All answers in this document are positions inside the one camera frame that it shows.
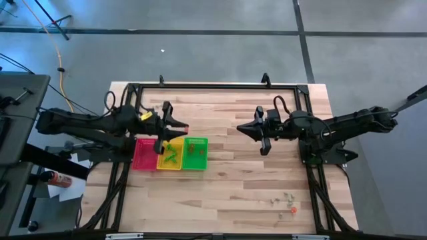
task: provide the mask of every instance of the yellow tray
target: yellow tray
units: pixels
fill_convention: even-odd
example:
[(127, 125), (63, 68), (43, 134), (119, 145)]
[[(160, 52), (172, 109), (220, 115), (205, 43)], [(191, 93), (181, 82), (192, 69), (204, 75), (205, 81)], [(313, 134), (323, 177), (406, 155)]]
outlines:
[[(174, 163), (171, 159), (166, 161), (166, 158), (173, 154), (173, 151), (167, 150), (167, 146), (171, 145), (176, 150)], [(184, 146), (184, 139), (181, 137), (172, 139), (170, 142), (164, 141), (163, 146), (165, 147), (165, 152), (162, 155), (159, 155), (159, 159), (157, 161), (157, 169), (160, 170), (181, 170), (182, 168), (182, 153)]]

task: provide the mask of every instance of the green tray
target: green tray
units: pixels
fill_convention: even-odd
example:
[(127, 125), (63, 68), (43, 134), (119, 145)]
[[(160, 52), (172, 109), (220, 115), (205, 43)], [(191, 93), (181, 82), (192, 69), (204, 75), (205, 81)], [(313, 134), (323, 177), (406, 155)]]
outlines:
[(184, 139), (182, 169), (207, 169), (207, 138), (186, 137)]

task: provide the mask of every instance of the white paper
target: white paper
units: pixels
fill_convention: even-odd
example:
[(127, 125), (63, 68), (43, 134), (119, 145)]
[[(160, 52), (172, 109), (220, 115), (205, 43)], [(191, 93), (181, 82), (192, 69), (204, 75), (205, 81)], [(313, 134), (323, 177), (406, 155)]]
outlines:
[[(76, 153), (71, 155), (70, 161), (80, 164), (81, 166), (84, 166), (86, 168), (89, 168), (90, 165), (89, 160), (79, 161)], [(85, 192), (86, 181), (76, 177), (71, 178), (73, 179), (73, 183), (71, 184), (71, 186), (66, 188), (48, 185), (47, 190), (49, 191), (50, 198), (59, 195), (59, 201), (66, 201), (81, 197), (81, 195)]]

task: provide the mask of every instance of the gray floor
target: gray floor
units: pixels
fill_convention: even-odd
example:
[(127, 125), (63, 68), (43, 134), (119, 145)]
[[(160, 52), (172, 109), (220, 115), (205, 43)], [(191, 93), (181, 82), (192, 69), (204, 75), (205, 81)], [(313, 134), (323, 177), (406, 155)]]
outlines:
[[(48, 23), (35, 4), (27, 0)], [(72, 14), (69, 27), (102, 29), (216, 29), (295, 31), (290, 0), (51, 0), (42, 4), (54, 18)], [(425, 1), (300, 0), (306, 31), (427, 31)], [(17, 0), (0, 14), (5, 26), (37, 26)], [(111, 81), (240, 81), (258, 82), (268, 72), (272, 81), (307, 83), (298, 37), (194, 35), (71, 35), (54, 38), (66, 69), (69, 98), (98, 113)], [(325, 83), (334, 114), (381, 105), (398, 106), (426, 84), (427, 39), (308, 37), (316, 83)], [(1, 52), (36, 73), (52, 76), (58, 87), (57, 56), (44, 34), (2, 33)], [(4, 70), (17, 70), (1, 62)], [(44, 107), (67, 108), (48, 90)], [(30, 143), (58, 146), (68, 136), (33, 132)], [(359, 148), (358, 140), (349, 145)], [(363, 154), (348, 172), (359, 226), (367, 233), (393, 234)], [(40, 232), (73, 227), (78, 201), (40, 200), (32, 219)], [(12, 234), (24, 233), (13, 228)]]

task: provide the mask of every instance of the wooden tabletop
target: wooden tabletop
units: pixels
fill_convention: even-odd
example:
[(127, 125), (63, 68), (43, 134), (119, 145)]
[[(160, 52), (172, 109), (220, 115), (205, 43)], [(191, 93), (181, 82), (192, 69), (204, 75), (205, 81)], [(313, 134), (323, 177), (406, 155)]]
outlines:
[[(111, 84), (116, 99), (126, 84)], [(309, 89), (314, 115), (331, 117), (326, 86), (313, 84)], [(276, 95), (286, 100), (288, 108), (296, 109), (294, 94), (288, 90), (144, 89), (145, 107), (170, 101), (173, 117), (189, 124), (189, 136), (209, 139), (208, 166), (206, 171), (131, 170), (120, 231), (314, 233), (307, 175), (297, 141), (272, 141), (270, 154), (261, 156), (261, 143), (236, 130), (237, 125), (253, 120), (257, 105), (273, 109)], [(90, 174), (81, 225), (104, 200), (110, 171), (111, 163), (102, 163)], [(345, 175), (334, 165), (325, 165), (325, 173), (332, 203), (357, 229)], [(291, 213), (288, 206), (291, 194), (297, 213)], [(324, 207), (319, 205), (326, 226)]]

